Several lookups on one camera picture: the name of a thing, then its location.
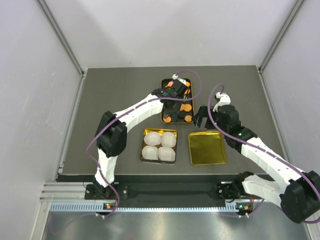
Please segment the metal tongs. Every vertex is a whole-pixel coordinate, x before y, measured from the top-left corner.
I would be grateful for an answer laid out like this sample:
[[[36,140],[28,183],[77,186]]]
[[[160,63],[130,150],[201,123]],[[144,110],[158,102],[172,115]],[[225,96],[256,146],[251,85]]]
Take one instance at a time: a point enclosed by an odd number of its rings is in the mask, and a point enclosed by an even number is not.
[[[177,122],[181,104],[180,101],[167,100],[163,105],[162,118],[166,119],[170,117],[171,122]]]

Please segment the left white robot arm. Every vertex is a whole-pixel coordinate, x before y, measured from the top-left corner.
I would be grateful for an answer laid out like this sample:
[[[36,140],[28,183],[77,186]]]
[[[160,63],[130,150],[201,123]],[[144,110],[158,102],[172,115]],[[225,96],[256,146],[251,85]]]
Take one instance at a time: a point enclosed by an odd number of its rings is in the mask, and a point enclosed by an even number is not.
[[[97,194],[106,199],[114,191],[118,156],[127,146],[128,132],[153,115],[177,117],[182,100],[190,98],[190,82],[173,79],[165,88],[157,88],[138,103],[115,113],[102,115],[94,141],[98,150],[97,171],[92,181]]]

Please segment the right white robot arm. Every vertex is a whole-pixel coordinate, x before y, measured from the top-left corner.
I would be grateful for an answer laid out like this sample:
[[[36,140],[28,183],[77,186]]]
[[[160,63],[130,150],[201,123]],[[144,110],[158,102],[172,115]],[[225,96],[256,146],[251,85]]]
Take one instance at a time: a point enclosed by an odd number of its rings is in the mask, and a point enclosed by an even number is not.
[[[239,112],[226,93],[218,92],[215,106],[202,105],[192,121],[198,128],[206,118],[205,128],[218,130],[226,143],[264,170],[272,180],[245,171],[232,181],[239,198],[260,197],[279,207],[294,223],[302,223],[320,209],[320,176],[305,172],[268,148],[252,130],[242,125]]]

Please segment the gold tin lid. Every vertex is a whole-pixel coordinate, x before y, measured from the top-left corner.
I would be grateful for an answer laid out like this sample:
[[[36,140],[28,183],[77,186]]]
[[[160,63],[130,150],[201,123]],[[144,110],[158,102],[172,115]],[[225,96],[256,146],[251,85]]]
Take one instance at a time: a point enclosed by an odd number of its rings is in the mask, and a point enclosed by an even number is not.
[[[188,134],[190,162],[193,166],[227,163],[223,136],[219,131],[200,131]]]

